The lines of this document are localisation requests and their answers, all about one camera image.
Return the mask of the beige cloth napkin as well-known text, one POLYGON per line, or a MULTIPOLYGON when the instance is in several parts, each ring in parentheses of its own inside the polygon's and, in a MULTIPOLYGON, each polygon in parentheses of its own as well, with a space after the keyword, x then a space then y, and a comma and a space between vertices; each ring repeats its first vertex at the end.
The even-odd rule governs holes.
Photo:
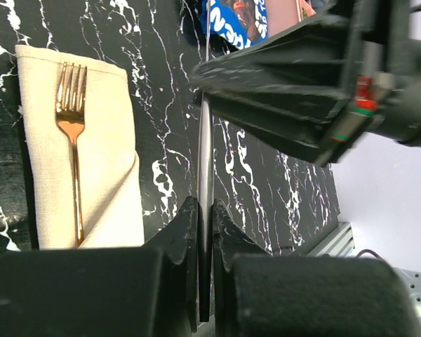
POLYGON ((72 151, 55 122, 55 96, 65 62, 88 69, 85 129, 78 141, 83 247, 143 245, 140 161, 126 71, 47 48, 18 45, 15 52, 39 248, 76 246, 72 151))

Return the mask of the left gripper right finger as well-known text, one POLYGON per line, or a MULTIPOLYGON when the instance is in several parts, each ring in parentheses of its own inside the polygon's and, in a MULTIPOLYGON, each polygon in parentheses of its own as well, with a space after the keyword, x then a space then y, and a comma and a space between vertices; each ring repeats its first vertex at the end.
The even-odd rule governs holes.
POLYGON ((421 336, 406 288, 367 258, 271 256, 213 205, 218 336, 421 336))

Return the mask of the silver knife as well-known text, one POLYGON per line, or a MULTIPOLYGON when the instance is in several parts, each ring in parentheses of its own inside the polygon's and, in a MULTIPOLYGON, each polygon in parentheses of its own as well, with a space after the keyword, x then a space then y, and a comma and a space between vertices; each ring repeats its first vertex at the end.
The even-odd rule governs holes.
POLYGON ((213 193, 213 116, 210 107, 210 99, 206 93, 202 93, 201 120, 199 124, 199 164, 197 176, 197 197, 200 206, 198 224, 200 322, 208 322, 210 319, 213 193))

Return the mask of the copper fork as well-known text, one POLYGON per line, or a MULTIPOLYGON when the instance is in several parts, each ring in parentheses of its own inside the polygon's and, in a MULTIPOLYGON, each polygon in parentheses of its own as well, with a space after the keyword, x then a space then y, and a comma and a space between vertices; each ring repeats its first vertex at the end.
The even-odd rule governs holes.
POLYGON ((72 149, 75 246, 84 241, 78 138, 85 130, 87 67, 64 62, 55 101, 55 120, 72 149))

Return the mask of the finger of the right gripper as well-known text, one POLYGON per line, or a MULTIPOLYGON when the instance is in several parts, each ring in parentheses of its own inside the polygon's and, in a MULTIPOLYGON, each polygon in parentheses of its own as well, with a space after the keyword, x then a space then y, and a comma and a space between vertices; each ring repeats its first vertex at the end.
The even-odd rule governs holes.
POLYGON ((350 102, 351 96, 342 91, 210 94, 214 115, 284 154, 316 165, 340 158, 345 144, 330 137, 350 102))
POLYGON ((320 13, 260 44, 197 65, 191 82, 212 92, 339 88, 350 21, 320 13))

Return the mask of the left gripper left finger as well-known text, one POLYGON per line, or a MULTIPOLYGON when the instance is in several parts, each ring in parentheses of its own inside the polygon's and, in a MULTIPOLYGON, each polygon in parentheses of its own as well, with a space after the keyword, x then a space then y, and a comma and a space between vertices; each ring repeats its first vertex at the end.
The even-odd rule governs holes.
POLYGON ((191 336, 197 200, 143 246, 0 258, 0 336, 191 336))

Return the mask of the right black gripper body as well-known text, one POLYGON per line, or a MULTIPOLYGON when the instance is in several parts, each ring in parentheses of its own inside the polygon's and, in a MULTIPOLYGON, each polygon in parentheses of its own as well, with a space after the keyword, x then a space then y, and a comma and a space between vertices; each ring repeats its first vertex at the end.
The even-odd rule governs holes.
POLYGON ((411 39, 410 17, 421 4, 363 4, 362 65, 355 94, 321 142, 318 166, 335 163, 364 134, 421 148, 421 41, 411 39))

